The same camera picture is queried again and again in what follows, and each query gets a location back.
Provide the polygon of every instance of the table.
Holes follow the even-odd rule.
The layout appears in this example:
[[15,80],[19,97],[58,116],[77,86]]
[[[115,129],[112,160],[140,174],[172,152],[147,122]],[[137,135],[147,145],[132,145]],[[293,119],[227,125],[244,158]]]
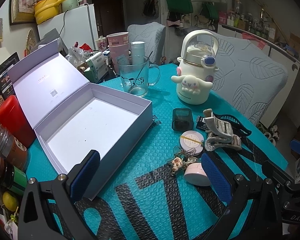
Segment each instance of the table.
[[[183,179],[182,172],[176,176],[169,175],[166,159],[173,156],[173,148],[179,145],[182,134],[171,128],[174,108],[190,108],[194,119],[202,115],[204,109],[212,108],[216,114],[235,116],[252,131],[248,142],[253,142],[265,154],[255,152],[250,155],[249,148],[252,149],[252,146],[247,142],[247,146],[243,146],[247,153],[245,156],[231,156],[222,149],[216,150],[235,174],[243,174],[250,180],[264,179],[259,164],[263,158],[271,159],[283,170],[287,166],[287,161],[266,137],[215,92],[211,91],[202,105],[188,105],[178,99],[176,85],[170,80],[176,74],[176,65],[163,65],[160,69],[160,81],[150,87],[146,95],[153,102],[154,123],[98,196],[93,201],[83,198],[75,204],[99,239],[199,239],[222,214],[226,203],[219,200],[212,187],[193,186]],[[150,69],[149,80],[152,81],[156,74],[156,69]],[[121,78],[101,85],[122,90]],[[206,138],[204,132],[197,131]],[[39,181],[55,179],[57,173],[38,140],[29,152],[28,178],[36,177]],[[230,237],[239,234],[250,206],[251,201]],[[58,215],[55,203],[51,202],[50,208]],[[59,217],[56,220],[64,236],[72,239],[63,219]]]

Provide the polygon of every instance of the yellow strip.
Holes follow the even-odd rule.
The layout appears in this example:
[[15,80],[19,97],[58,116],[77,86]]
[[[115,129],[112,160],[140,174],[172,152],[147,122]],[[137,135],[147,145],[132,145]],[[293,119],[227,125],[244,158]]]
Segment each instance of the yellow strip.
[[203,144],[202,142],[199,142],[199,141],[197,141],[197,140],[193,140],[193,139],[191,139],[191,138],[188,138],[188,137],[186,137],[186,136],[183,136],[183,135],[181,135],[180,136],[180,138],[183,138],[183,139],[187,139],[187,140],[190,140],[190,141],[193,141],[193,142],[196,142],[196,143],[199,143],[199,144]]

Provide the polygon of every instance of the blue button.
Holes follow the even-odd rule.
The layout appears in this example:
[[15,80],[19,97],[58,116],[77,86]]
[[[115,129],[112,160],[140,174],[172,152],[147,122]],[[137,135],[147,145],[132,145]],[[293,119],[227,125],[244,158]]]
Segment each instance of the blue button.
[[212,66],[216,62],[213,56],[207,55],[204,57],[204,64],[206,66]]

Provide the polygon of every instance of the gold picture frame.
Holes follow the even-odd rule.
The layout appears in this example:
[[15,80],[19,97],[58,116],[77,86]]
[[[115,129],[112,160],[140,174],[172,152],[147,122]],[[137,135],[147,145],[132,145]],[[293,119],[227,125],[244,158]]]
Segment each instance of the gold picture frame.
[[35,23],[34,7],[37,0],[10,0],[9,22],[10,25]]

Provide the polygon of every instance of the yellow lemon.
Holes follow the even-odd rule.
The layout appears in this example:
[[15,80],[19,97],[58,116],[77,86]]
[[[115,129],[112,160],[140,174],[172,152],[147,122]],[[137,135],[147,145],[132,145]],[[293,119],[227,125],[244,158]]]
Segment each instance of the yellow lemon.
[[8,191],[3,193],[2,200],[6,208],[12,212],[15,212],[17,207],[19,206],[19,201],[17,200],[17,198]]

